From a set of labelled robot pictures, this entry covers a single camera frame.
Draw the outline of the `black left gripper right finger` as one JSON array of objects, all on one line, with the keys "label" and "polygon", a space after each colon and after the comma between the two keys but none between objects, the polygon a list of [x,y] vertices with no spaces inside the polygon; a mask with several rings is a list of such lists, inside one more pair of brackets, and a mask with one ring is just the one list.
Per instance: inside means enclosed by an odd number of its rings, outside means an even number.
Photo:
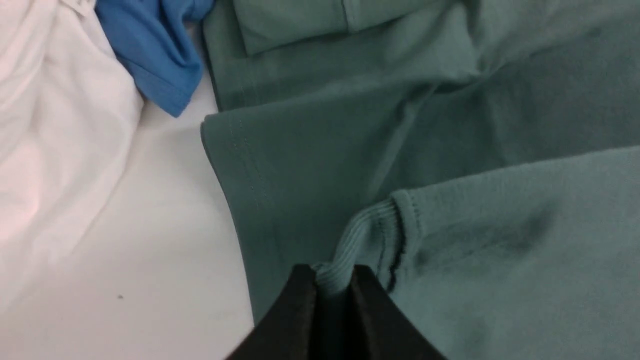
[{"label": "black left gripper right finger", "polygon": [[350,358],[445,359],[393,303],[365,265],[356,265],[350,279]]}]

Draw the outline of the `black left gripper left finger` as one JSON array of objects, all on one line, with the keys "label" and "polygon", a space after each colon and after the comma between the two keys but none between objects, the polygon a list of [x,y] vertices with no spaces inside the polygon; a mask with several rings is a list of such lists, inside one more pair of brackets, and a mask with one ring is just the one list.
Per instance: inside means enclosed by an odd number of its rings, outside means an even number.
[{"label": "black left gripper left finger", "polygon": [[229,360],[309,360],[316,307],[315,271],[298,264],[259,321]]}]

